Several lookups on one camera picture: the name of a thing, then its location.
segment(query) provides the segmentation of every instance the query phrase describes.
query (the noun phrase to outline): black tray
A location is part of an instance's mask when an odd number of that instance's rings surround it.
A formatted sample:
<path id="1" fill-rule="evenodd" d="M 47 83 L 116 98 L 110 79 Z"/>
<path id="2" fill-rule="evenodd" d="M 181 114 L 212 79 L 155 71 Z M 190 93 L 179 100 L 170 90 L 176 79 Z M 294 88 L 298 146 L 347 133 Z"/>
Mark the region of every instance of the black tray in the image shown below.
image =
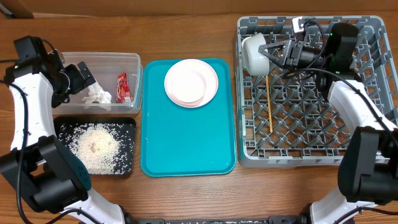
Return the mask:
<path id="1" fill-rule="evenodd" d="M 120 174 L 110 175 L 129 175 L 132 172 L 132 158 L 134 155 L 134 140 L 136 136 L 136 121 L 132 118 L 126 117 L 97 117 L 97 116 L 59 116 L 54 119 L 55 133 L 58 139 L 68 147 L 72 139 L 66 140 L 65 138 L 59 138 L 61 126 L 65 124 L 66 130 L 62 133 L 66 136 L 73 134 L 73 129 L 82 124 L 123 124 L 121 127 L 115 126 L 115 130 L 119 133 L 118 136 L 114 136 L 118 141 L 123 143 L 125 147 L 121 147 L 119 150 L 118 157 L 127 152 L 127 156 L 123 157 L 123 161 L 116 165 L 115 170 L 120 170 Z"/>

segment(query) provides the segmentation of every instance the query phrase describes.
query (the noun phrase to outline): plastic bin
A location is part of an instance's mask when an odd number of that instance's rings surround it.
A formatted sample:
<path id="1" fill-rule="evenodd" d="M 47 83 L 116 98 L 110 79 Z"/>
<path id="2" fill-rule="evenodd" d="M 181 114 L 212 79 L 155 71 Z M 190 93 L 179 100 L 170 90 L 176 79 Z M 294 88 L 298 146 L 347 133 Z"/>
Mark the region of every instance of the plastic bin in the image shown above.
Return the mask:
<path id="1" fill-rule="evenodd" d="M 85 62 L 104 91 L 112 95 L 111 103 L 85 103 L 88 88 L 70 95 L 70 102 L 53 109 L 53 114 L 136 114 L 141 108 L 142 65 L 138 54 L 110 52 L 64 52 L 64 66 Z M 116 103 L 118 75 L 127 73 L 131 103 Z"/>
<path id="2" fill-rule="evenodd" d="M 282 80 L 283 69 L 270 63 L 271 113 L 274 132 L 269 132 L 267 90 L 264 77 L 254 77 L 242 67 L 242 40 L 258 32 L 267 43 L 294 39 L 293 17 L 252 16 L 238 20 L 234 40 L 234 72 L 237 94 L 238 159 L 244 167 L 295 167 L 338 165 L 351 138 L 339 113 L 320 96 L 312 79 Z M 327 40 L 337 22 L 359 29 L 351 68 L 364 78 L 373 103 L 398 124 L 398 78 L 386 28 L 377 16 L 317 16 Z M 308 28 L 306 45 L 322 46 L 319 29 Z M 380 154 L 376 162 L 388 162 Z"/>

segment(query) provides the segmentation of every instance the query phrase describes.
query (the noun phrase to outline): wood grain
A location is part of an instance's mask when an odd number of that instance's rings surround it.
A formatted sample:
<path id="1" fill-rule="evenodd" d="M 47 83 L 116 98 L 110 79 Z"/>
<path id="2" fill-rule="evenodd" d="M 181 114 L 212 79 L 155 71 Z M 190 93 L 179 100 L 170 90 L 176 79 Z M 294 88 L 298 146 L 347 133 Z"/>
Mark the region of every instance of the wood grain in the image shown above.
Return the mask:
<path id="1" fill-rule="evenodd" d="M 337 14 L 335 12 L 317 13 Z M 394 58 L 398 58 L 398 13 L 339 12 L 375 14 L 386 23 Z M 50 40 L 62 52 L 135 52 L 145 66 L 153 60 L 218 57 L 231 70 L 234 111 L 236 91 L 233 77 L 233 36 L 236 21 L 243 15 L 93 17 L 0 21 L 0 59 L 16 58 L 12 41 L 25 35 Z M 7 65 L 0 65 L 0 77 Z M 9 90 L 0 86 L 0 154 L 8 153 L 14 131 L 14 104 Z M 152 178 L 140 167 L 141 114 L 137 122 L 133 173 L 128 178 L 92 176 L 93 187 L 106 199 L 122 205 L 136 218 L 261 218 L 295 215 L 308 203 L 324 197 L 337 184 L 337 167 L 294 169 L 247 169 L 236 165 L 228 175 Z M 0 177 L 0 220 L 21 223 L 15 191 Z M 383 207 L 398 210 L 398 203 Z M 35 223 L 54 215 L 34 213 L 25 206 Z M 396 218 L 365 212 L 357 223 L 397 223 Z M 65 217 L 60 223 L 75 223 Z"/>
<path id="2" fill-rule="evenodd" d="M 0 12 L 0 20 L 3 20 L 3 19 L 7 19 L 7 17 L 3 13 Z"/>
<path id="3" fill-rule="evenodd" d="M 2 0 L 18 1 L 30 12 L 86 16 L 171 16 L 259 12 L 340 12 L 398 10 L 395 0 Z"/>
<path id="4" fill-rule="evenodd" d="M 65 18 L 65 17 L 92 17 L 92 16 L 33 12 L 33 18 L 35 18 L 35 19 L 46 19 L 46 18 L 53 18 L 54 19 L 54 18 Z"/>

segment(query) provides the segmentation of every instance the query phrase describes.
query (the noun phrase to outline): clear plastic container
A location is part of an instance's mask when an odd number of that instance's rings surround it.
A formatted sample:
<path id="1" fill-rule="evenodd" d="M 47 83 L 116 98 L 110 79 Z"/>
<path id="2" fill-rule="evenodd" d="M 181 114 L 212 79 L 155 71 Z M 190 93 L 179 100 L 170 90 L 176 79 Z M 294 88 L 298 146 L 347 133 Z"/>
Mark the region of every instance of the clear plastic container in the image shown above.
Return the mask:
<path id="1" fill-rule="evenodd" d="M 112 95 L 111 103 L 85 103 L 88 88 L 70 95 L 70 102 L 53 109 L 53 114 L 137 114 L 141 108 L 142 65 L 138 54 L 107 52 L 64 52 L 64 66 L 85 62 L 98 84 Z M 127 73 L 131 103 L 116 103 L 118 76 Z"/>

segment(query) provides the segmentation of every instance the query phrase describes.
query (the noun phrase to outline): wooden table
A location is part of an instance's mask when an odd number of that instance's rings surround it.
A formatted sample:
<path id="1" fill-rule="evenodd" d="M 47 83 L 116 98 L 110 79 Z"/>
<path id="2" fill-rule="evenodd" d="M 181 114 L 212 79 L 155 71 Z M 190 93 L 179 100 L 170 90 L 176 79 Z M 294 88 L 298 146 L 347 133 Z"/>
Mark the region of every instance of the wooden table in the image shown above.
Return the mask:
<path id="1" fill-rule="evenodd" d="M 398 59 L 397 12 L 340 14 L 381 16 L 386 23 L 394 58 Z M 0 21 L 0 59 L 17 57 L 13 40 L 35 35 L 51 41 L 63 52 L 135 52 L 141 56 L 143 66 L 160 59 L 219 57 L 233 71 L 232 41 L 236 21 L 241 16 L 245 15 L 3 20 Z M 6 66 L 0 65 L 0 77 L 4 76 Z M 232 72 L 231 83 L 236 111 Z M 0 95 L 0 154 L 5 154 L 9 152 L 14 133 L 14 104 L 5 86 L 0 86 Z M 137 121 L 137 134 L 132 175 L 128 178 L 93 176 L 91 179 L 93 187 L 101 195 L 122 205 L 136 218 L 170 220 L 296 215 L 306 204 L 321 199 L 337 184 L 337 167 L 247 169 L 236 164 L 228 175 L 152 178 L 140 167 L 141 114 L 134 119 Z M 3 177 L 0 177 L 0 186 L 1 222 L 21 223 L 14 189 Z M 43 223 L 54 217 L 47 212 L 34 213 L 27 205 L 24 208 L 34 223 Z M 398 203 L 392 202 L 383 208 L 398 210 Z M 398 222 L 396 217 L 372 212 L 358 215 L 356 221 Z M 75 222 L 72 217 L 65 217 L 60 223 Z"/>

